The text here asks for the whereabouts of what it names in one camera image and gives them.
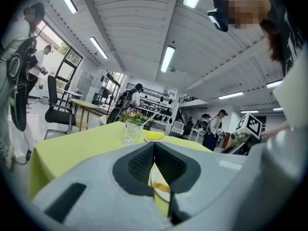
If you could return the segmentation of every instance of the yellow sponge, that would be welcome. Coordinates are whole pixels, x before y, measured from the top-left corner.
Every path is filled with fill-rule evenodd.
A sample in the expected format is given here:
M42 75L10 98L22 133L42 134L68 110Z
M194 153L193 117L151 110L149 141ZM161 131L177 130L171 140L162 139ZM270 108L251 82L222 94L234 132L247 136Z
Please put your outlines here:
M150 141L158 141L164 137L164 133L162 132L154 132L154 131L147 131L146 138Z

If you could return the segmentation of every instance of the black office chair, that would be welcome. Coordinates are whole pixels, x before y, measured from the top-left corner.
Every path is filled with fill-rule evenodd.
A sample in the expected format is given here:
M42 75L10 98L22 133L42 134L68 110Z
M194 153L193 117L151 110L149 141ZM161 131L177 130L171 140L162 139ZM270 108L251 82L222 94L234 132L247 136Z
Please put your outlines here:
M60 131L60 130L54 130L54 129L47 129L45 132L44 140L46 139L48 132L58 132L58 133L69 134L72 131L72 126L76 125L76 118L72 112L72 103L67 100L58 98L56 78L51 75L48 76L48 91L49 91L49 109L47 110L45 114L45 120L49 123L54 122L54 123L68 125L68 130ZM64 106L58 105L57 104L58 101L65 102L70 105L69 107L64 107ZM68 112L54 109L54 107L67 110Z
M193 128L193 123L192 123L192 122L188 122L188 123L184 126L184 129L183 129L184 132L183 132L183 134L180 135L180 136L176 136L176 137L178 137L178 138L180 138L180 139L183 139L183 140L188 140L188 139L186 138L186 135L189 135L189 134L191 133L192 128Z

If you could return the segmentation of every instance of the yellow tablecloth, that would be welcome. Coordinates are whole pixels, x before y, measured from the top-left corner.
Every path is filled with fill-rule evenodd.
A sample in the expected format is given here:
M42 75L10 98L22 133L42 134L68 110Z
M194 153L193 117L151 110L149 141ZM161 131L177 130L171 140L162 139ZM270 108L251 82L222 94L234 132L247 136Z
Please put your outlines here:
M83 160L102 153L125 147L122 142L125 124L114 122L98 128L39 141L31 156L30 197L34 196L50 181L59 177ZM136 143L144 143L146 130ZM210 152L194 141L165 136L166 142Z

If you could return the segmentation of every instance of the white ceiling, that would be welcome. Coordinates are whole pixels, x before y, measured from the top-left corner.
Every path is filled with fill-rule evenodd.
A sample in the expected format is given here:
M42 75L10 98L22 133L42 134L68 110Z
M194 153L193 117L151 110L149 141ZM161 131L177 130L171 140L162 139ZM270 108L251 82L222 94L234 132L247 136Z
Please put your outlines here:
M199 0L195 9L183 5L183 0L72 1L76 14L63 0L42 0L47 13L56 12L58 25L69 27L81 50L102 68L158 81L208 103L244 91L244 96L223 102L241 110L278 106L265 86L282 79L282 69L269 59L260 27L216 30L207 16L212 0ZM89 40L93 36L108 60L94 55L97 50ZM168 45L176 51L162 73L160 63Z

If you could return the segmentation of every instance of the tree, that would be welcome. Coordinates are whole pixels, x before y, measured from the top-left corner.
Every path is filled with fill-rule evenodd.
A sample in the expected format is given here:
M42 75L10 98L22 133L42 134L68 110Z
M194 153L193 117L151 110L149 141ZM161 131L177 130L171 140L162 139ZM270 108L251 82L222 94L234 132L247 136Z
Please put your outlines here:
M68 50L68 45L65 44L64 42L61 42L61 46L58 49L58 52L60 52L64 56L67 50Z

